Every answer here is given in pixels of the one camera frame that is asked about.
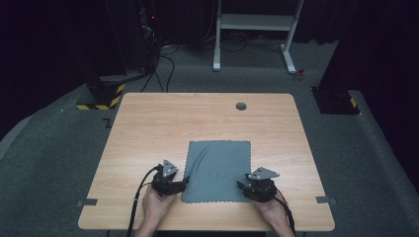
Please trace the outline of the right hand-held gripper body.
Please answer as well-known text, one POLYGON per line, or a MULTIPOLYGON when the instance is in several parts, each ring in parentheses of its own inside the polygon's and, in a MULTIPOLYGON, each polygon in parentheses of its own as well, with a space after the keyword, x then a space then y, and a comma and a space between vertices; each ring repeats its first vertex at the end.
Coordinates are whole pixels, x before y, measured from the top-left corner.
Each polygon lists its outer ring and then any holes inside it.
POLYGON ((279 176, 279 173, 267 168, 257 168, 253 173, 245 175, 248 183, 244 185, 244 195, 258 202, 270 201, 277 193, 273 178, 279 176))

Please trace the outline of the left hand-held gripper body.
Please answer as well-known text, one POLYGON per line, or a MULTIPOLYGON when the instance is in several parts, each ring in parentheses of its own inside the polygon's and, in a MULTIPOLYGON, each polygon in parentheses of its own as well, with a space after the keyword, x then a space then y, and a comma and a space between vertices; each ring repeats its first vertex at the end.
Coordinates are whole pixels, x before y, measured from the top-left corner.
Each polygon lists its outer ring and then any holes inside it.
POLYGON ((161 196, 171 196, 181 191, 181 185, 173 181, 179 168, 167 159, 157 166, 157 173, 151 182, 151 187, 161 196))

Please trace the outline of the grey cloth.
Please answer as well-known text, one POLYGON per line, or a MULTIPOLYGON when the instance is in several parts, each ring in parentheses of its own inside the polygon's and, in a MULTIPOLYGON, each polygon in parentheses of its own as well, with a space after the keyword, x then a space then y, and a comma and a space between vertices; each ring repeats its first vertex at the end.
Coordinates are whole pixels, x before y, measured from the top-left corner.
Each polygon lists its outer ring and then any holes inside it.
POLYGON ((249 141, 191 141, 184 176, 189 184, 181 194, 185 203, 248 202, 237 182, 251 172, 249 141))

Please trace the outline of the person's left hand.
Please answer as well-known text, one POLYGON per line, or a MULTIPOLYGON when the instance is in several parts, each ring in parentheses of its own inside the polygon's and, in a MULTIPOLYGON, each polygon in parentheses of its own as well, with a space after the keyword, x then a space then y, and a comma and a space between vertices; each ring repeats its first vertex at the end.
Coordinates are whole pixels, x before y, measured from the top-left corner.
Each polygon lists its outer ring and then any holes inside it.
POLYGON ((161 197, 157 191, 148 187, 142 202, 143 221, 140 227, 156 230, 176 198, 176 195, 161 197))

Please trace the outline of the person's right hand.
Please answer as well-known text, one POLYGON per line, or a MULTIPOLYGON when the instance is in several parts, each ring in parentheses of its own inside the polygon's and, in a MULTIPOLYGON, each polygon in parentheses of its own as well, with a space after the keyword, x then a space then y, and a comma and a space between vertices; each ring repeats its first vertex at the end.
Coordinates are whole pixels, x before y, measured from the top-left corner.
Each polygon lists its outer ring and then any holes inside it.
POLYGON ((284 208, 285 200, 276 193, 275 197, 267 202, 254 201, 253 204, 262 218, 274 229, 290 227, 288 215, 284 208))

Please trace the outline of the black yellow striped stand base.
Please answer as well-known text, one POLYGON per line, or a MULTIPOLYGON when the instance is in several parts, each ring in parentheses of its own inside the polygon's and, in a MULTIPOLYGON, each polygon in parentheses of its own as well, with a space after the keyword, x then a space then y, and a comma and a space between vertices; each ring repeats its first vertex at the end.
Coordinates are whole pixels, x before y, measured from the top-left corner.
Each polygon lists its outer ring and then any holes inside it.
POLYGON ((100 78, 89 79, 75 105, 78 110, 106 111, 116 107, 126 84, 105 82, 100 78))

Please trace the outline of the dark equipment rack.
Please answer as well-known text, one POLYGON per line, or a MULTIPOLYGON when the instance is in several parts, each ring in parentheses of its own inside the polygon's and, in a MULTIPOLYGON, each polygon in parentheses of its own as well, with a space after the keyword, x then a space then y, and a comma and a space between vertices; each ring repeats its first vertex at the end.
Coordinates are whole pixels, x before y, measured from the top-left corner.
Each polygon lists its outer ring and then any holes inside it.
POLYGON ((158 64, 161 48, 161 31, 157 20, 156 0, 136 0, 139 4, 138 17, 147 52, 147 62, 151 71, 158 64))

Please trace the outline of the white metal stand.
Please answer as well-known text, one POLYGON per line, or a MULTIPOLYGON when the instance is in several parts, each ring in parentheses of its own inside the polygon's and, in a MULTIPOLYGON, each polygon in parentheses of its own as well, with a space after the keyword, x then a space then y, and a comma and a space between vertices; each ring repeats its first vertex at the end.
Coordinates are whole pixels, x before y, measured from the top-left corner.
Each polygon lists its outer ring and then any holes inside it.
POLYGON ((220 38, 222 30, 247 30, 247 31, 272 31, 287 32, 287 40, 280 45, 280 50, 284 58, 287 70, 290 74, 297 74, 297 70, 293 64, 290 54, 290 47, 297 23, 299 21, 300 12, 303 7, 304 0, 297 0, 295 10, 292 15, 249 15, 249 14, 224 14, 221 10, 222 0, 216 0, 216 28, 215 28, 215 44, 213 52, 212 69, 219 71, 221 68, 221 49, 220 38))

